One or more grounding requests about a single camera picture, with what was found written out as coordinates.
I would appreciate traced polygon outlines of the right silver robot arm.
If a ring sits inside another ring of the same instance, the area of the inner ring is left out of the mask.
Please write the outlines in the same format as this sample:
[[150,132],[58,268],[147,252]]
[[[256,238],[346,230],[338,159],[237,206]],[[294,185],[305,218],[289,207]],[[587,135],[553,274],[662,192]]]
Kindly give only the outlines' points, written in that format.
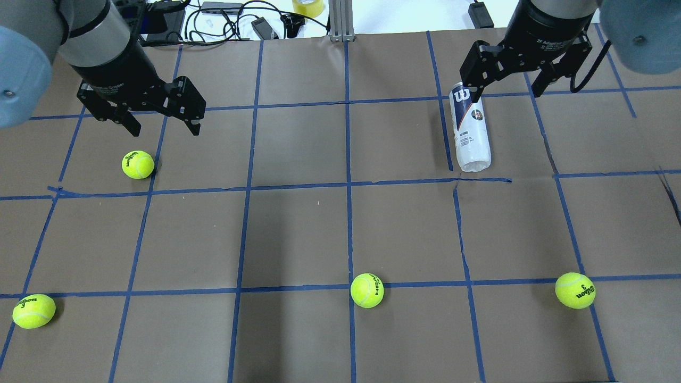
[[609,48],[633,72],[679,69],[679,1],[520,1],[502,41],[475,41],[461,65],[472,100],[513,73],[538,71],[531,86],[536,97],[560,78],[573,80],[593,49],[586,30],[596,12],[608,41],[571,92],[585,87]]

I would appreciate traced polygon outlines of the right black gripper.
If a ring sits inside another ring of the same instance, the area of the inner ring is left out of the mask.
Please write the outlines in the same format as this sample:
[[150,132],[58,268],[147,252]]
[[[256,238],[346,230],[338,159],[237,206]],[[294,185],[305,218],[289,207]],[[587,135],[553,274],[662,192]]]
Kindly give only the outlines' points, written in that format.
[[586,29],[593,15],[560,19],[540,12],[514,14],[498,44],[475,41],[460,67],[470,102],[477,103],[486,85],[512,73],[538,70],[531,85],[535,98],[559,78],[572,78],[593,50]]

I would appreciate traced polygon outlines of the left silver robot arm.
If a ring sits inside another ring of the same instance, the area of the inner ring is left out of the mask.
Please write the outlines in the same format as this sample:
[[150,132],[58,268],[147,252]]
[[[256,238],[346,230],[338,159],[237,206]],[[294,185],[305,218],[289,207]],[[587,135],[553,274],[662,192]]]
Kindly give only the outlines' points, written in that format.
[[98,121],[124,126],[136,137],[134,112],[152,111],[181,120],[200,133],[206,100],[192,81],[163,81],[143,50],[144,20],[163,19],[188,1],[2,1],[2,128],[28,121],[47,91],[56,56],[82,78],[76,97]]

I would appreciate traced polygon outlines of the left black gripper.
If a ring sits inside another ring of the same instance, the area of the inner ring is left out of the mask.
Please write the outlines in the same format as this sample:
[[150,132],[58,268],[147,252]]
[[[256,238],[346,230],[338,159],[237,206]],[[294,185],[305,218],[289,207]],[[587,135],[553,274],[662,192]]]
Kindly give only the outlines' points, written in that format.
[[70,62],[82,78],[78,99],[96,119],[121,124],[133,137],[142,125],[133,111],[153,111],[183,119],[193,136],[199,136],[206,100],[187,76],[165,81],[136,40],[99,65]]

